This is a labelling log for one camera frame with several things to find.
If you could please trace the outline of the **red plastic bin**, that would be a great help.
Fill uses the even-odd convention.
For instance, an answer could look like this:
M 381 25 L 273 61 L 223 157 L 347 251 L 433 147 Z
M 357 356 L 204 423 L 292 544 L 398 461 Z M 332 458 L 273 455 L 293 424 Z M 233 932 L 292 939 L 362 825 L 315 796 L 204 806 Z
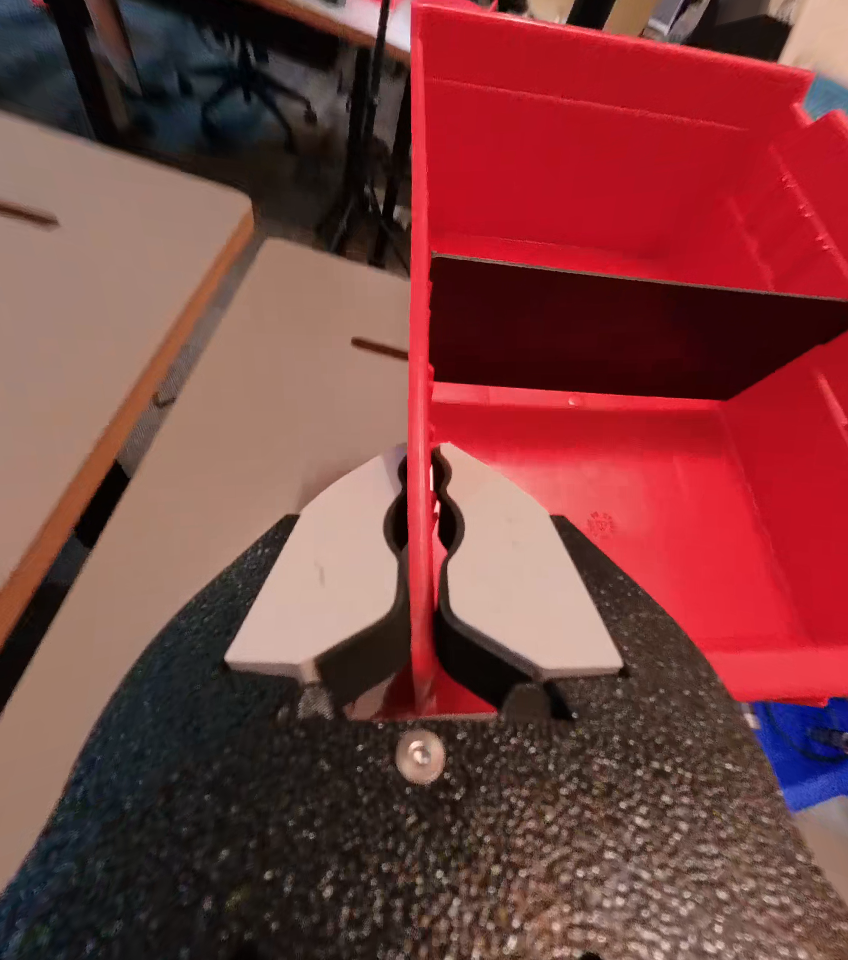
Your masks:
M 433 620 L 451 443 L 598 547 L 739 701 L 848 698 L 848 331 L 728 401 L 436 380 L 437 255 L 848 300 L 848 120 L 804 71 L 474 5 L 411 14 L 413 678 L 467 708 Z

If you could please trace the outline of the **blue plastic bin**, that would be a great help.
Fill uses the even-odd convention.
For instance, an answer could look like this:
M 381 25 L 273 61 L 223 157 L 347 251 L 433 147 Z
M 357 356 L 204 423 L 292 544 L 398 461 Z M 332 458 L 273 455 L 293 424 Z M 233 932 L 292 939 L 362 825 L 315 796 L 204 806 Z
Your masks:
M 744 715 L 790 811 L 848 796 L 848 698 L 823 706 L 753 702 Z

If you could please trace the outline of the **black bin divider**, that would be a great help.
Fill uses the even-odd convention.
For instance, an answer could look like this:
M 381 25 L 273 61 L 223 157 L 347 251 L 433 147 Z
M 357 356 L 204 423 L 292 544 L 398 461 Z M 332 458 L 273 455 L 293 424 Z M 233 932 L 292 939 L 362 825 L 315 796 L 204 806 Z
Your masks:
M 441 382 L 727 402 L 848 331 L 848 299 L 438 254 Z

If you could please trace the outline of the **grey wood-edged table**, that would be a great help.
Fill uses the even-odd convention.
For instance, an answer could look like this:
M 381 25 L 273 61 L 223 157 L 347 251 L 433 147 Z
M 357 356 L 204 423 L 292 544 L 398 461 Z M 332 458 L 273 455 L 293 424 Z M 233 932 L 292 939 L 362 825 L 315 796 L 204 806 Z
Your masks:
M 235 188 L 0 111 L 0 649 L 254 226 Z

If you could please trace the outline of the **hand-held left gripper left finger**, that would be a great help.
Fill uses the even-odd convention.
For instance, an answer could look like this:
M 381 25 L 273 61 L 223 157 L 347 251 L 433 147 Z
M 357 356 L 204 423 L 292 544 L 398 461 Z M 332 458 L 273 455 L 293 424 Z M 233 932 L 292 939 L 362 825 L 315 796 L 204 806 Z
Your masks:
M 225 654 L 229 668 L 318 687 L 346 706 L 410 657 L 406 445 L 302 510 Z

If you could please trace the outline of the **grey desk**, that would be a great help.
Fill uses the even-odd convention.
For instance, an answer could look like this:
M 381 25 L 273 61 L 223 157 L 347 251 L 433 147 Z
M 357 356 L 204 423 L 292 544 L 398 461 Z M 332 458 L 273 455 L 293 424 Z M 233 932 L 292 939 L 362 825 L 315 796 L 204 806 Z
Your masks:
M 801 632 L 736 422 L 452 404 L 451 440 L 594 544 L 630 678 L 569 684 L 581 725 L 281 721 L 221 662 L 302 489 L 378 443 L 344 421 L 396 364 L 330 354 L 348 262 L 303 289 L 267 241 L 0 717 L 0 958 L 848 958 L 715 655 Z

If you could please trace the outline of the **black office chair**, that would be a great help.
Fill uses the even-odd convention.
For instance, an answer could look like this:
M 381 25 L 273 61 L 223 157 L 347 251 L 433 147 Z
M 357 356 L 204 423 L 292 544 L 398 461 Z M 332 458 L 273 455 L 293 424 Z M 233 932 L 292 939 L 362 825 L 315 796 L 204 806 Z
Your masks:
M 201 104 L 200 124 L 204 136 L 211 141 L 222 141 L 225 138 L 223 129 L 215 119 L 215 112 L 228 97 L 239 93 L 247 105 L 253 99 L 263 104 L 265 110 L 277 120 L 284 133 L 286 151 L 297 155 L 295 134 L 277 98 L 283 96 L 302 106 L 306 124 L 314 126 L 318 121 L 318 115 L 310 99 L 262 68 L 262 65 L 269 63 L 266 48 L 258 47 L 231 31 L 210 30 L 209 36 L 222 50 L 226 51 L 226 54 L 222 62 L 193 68 L 194 76 L 221 79 L 218 88 Z

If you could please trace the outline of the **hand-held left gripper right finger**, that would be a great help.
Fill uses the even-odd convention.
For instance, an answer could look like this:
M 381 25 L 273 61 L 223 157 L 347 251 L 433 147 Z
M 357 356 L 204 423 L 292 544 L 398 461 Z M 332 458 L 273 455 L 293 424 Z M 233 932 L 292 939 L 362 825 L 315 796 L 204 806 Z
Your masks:
M 617 675 L 624 662 L 554 517 L 450 442 L 431 464 L 440 666 L 496 711 L 570 711 L 560 681 Z

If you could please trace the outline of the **black tripod stand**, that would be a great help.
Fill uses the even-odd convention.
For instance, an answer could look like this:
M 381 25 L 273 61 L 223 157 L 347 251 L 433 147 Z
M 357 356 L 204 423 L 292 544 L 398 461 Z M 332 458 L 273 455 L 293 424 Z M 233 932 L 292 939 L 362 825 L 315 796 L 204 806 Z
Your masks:
M 364 228 L 374 234 L 367 262 L 382 269 L 388 251 L 409 274 L 409 260 L 398 239 L 395 220 L 398 194 L 409 173 L 412 119 L 411 84 L 406 76 L 389 153 L 378 153 L 375 126 L 381 102 L 385 47 L 396 2 L 383 1 L 378 29 L 369 49 L 360 48 L 350 93 L 350 112 L 341 184 L 331 205 L 317 223 L 319 242 L 328 253 L 343 256 L 351 240 Z

